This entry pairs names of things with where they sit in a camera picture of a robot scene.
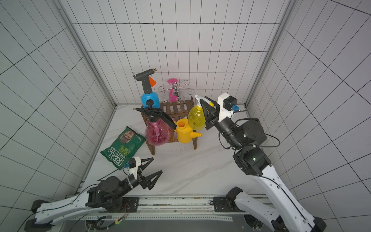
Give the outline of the yellow-green spray bottle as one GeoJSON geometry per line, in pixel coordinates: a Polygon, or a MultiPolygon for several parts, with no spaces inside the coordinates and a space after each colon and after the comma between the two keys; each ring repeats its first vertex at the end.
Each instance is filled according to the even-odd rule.
{"type": "Polygon", "coordinates": [[[210,100],[206,99],[205,97],[201,97],[199,95],[195,95],[195,98],[197,99],[198,102],[189,111],[187,118],[188,118],[188,124],[190,128],[195,131],[200,131],[205,128],[205,122],[206,122],[200,100],[203,99],[212,107],[214,107],[214,104],[210,100]]]}

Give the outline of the yellow watering can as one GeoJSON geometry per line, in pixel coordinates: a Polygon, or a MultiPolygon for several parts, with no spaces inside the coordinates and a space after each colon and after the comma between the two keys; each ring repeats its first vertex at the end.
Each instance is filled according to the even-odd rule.
{"type": "Polygon", "coordinates": [[[194,138],[201,137],[203,134],[194,132],[189,123],[188,119],[180,119],[176,124],[176,130],[175,132],[177,133],[177,140],[180,143],[187,144],[190,143],[194,138]]]}

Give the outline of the pink pressure sprayer bottle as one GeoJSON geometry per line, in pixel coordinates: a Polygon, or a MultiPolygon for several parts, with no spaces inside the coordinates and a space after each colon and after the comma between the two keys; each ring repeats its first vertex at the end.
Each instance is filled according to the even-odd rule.
{"type": "Polygon", "coordinates": [[[155,108],[153,100],[147,100],[149,107],[133,108],[147,115],[145,138],[153,146],[161,146],[170,140],[171,133],[176,130],[177,125],[172,118],[161,108],[155,108]]]}

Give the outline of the blue spray bottle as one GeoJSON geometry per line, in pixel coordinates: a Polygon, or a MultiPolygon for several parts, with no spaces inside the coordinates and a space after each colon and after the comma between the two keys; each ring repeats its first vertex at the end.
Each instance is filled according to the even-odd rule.
{"type": "Polygon", "coordinates": [[[158,94],[152,91],[152,87],[156,85],[156,81],[150,77],[150,75],[154,74],[156,71],[156,68],[152,68],[141,73],[133,74],[134,79],[142,83],[144,93],[141,95],[141,101],[143,108],[149,107],[146,104],[148,100],[152,100],[154,102],[152,105],[153,108],[160,108],[158,94]]]}

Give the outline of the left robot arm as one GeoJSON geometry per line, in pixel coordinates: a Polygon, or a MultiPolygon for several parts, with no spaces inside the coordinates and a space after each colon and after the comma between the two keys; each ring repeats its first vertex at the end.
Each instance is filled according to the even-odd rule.
{"type": "Polygon", "coordinates": [[[125,179],[115,176],[101,180],[85,188],[78,195],[56,202],[36,200],[31,211],[33,217],[24,225],[26,232],[47,232],[53,226],[77,216],[92,213],[128,213],[137,211],[137,197],[126,197],[137,186],[151,190],[162,171],[143,176],[142,172],[153,161],[153,158],[134,157],[124,165],[128,169],[125,179]]]}

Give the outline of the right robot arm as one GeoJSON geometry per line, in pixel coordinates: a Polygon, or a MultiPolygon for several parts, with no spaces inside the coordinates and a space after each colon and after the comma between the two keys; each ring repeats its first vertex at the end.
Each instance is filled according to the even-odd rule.
{"type": "Polygon", "coordinates": [[[250,197],[241,188],[232,188],[226,198],[230,206],[250,214],[273,232],[323,232],[327,225],[310,214],[293,196],[279,177],[268,156],[262,150],[267,134],[257,118],[245,118],[242,125],[232,121],[239,112],[237,100],[226,95],[216,102],[208,97],[198,98],[206,129],[215,127],[234,151],[233,159],[239,169],[252,177],[264,190],[273,207],[250,197]]]}

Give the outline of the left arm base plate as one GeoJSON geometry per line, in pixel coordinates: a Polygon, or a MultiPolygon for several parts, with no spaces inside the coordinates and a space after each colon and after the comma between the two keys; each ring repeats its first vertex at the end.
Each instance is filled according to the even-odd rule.
{"type": "Polygon", "coordinates": [[[139,205],[139,197],[122,197],[111,208],[111,213],[136,213],[139,205]]]}

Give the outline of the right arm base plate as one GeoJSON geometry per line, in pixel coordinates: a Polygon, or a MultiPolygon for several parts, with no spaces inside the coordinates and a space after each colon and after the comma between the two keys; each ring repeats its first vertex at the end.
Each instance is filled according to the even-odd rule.
{"type": "Polygon", "coordinates": [[[227,197],[214,197],[209,204],[213,206],[214,211],[218,213],[241,212],[235,202],[227,197]]]}

